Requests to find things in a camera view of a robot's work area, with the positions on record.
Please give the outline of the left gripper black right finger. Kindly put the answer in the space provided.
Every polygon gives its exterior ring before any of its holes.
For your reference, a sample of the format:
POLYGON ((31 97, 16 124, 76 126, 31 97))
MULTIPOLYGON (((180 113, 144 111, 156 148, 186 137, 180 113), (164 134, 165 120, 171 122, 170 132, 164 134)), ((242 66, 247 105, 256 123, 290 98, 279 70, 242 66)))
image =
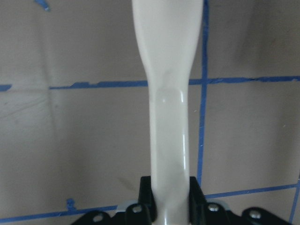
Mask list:
POLYGON ((203 221, 203 205, 207 201, 201 190, 201 187, 196 177, 189 178, 189 221, 202 222, 203 221))

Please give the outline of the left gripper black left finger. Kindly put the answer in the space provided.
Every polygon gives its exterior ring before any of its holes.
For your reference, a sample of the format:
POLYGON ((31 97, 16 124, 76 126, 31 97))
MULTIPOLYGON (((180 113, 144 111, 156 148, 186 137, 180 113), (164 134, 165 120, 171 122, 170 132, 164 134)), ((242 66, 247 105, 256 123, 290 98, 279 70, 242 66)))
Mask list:
POLYGON ((150 176, 142 176, 140 179, 138 202, 147 206, 151 221, 154 222, 157 219, 158 214, 154 195, 151 189, 150 176))

